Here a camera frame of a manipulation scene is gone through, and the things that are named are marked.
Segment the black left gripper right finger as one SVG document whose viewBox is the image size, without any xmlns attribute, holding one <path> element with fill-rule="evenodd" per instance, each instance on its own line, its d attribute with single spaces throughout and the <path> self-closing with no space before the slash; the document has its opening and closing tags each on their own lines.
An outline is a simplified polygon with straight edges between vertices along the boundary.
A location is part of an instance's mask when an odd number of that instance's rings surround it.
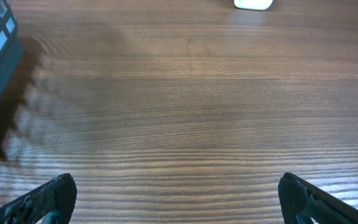
<svg viewBox="0 0 358 224">
<path fill-rule="evenodd" d="M 285 224 L 358 224 L 358 210 L 290 172 L 278 184 Z"/>
</svg>

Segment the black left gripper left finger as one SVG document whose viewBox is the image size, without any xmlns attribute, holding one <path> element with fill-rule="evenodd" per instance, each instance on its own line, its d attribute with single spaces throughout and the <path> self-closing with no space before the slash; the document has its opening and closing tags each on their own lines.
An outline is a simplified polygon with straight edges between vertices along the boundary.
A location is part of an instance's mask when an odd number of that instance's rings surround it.
<svg viewBox="0 0 358 224">
<path fill-rule="evenodd" d="M 33 224 L 41 221 L 68 224 L 76 203 L 73 177 L 62 174 L 0 207 L 0 224 Z"/>
</svg>

